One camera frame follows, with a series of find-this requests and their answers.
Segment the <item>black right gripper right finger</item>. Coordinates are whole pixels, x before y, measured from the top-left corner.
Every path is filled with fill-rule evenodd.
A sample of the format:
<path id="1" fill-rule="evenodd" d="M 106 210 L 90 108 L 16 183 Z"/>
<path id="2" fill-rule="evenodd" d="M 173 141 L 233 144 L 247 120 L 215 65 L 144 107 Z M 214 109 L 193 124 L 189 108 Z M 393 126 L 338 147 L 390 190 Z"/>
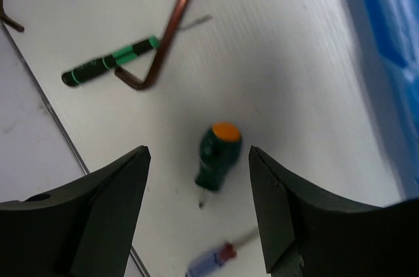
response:
<path id="1" fill-rule="evenodd" d="M 258 147 L 249 173 L 272 276 L 417 276 L 418 200 L 356 202 L 294 174 Z"/>

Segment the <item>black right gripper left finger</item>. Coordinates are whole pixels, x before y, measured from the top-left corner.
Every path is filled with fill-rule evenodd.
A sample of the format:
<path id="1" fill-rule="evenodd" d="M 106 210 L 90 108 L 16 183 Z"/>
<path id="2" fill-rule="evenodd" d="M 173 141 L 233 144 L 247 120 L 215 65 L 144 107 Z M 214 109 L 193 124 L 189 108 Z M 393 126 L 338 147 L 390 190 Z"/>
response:
<path id="1" fill-rule="evenodd" d="M 2 276 L 123 276 L 151 155 L 138 147 L 25 201 L 1 204 Z"/>

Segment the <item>brown hex key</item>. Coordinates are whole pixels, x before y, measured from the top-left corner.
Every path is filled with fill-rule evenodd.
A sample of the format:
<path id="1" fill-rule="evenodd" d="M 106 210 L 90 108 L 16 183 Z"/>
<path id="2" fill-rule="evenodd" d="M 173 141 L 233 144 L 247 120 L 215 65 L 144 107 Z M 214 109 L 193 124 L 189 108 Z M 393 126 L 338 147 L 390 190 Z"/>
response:
<path id="1" fill-rule="evenodd" d="M 166 61 L 166 57 L 170 53 L 172 43 L 177 35 L 177 29 L 179 28 L 190 1 L 191 0 L 176 0 L 171 16 L 162 34 L 162 38 L 160 39 L 160 46 L 156 51 L 153 62 L 145 79 L 138 79 L 135 75 L 131 74 L 122 67 L 115 69 L 114 74 L 116 77 L 127 84 L 130 88 L 139 91 L 148 90 L 156 84 Z"/>
<path id="2" fill-rule="evenodd" d="M 7 1 L 8 0 L 1 0 L 1 23 L 18 33 L 25 32 L 25 27 L 9 15 Z"/>

